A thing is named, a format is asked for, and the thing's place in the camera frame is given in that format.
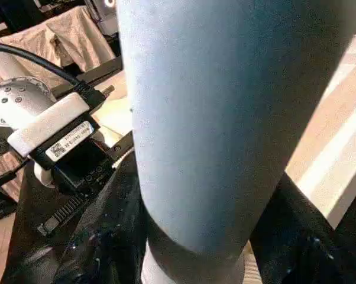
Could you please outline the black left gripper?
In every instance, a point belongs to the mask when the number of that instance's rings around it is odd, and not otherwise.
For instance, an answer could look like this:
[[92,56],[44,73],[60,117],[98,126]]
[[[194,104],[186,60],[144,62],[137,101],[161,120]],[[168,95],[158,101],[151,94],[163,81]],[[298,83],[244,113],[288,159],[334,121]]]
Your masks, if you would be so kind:
[[50,235],[64,226],[78,210],[93,200],[116,171],[120,161],[134,146],[129,131],[114,146],[106,148],[93,138],[99,125],[90,115],[80,115],[30,153],[35,163],[50,170],[53,183],[67,202],[38,226]]

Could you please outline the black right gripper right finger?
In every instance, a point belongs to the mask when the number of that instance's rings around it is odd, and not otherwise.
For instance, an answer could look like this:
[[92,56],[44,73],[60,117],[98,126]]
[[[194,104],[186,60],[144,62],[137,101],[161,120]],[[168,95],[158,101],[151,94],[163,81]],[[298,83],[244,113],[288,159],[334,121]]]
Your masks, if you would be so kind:
[[356,283],[356,248],[283,174],[250,237],[263,283]]

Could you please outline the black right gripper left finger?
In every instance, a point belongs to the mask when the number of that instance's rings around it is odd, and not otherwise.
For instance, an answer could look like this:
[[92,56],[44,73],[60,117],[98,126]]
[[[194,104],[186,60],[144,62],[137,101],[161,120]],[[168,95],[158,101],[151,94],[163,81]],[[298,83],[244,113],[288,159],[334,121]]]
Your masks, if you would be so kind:
[[146,214],[135,161],[123,161],[83,213],[54,283],[141,283]]

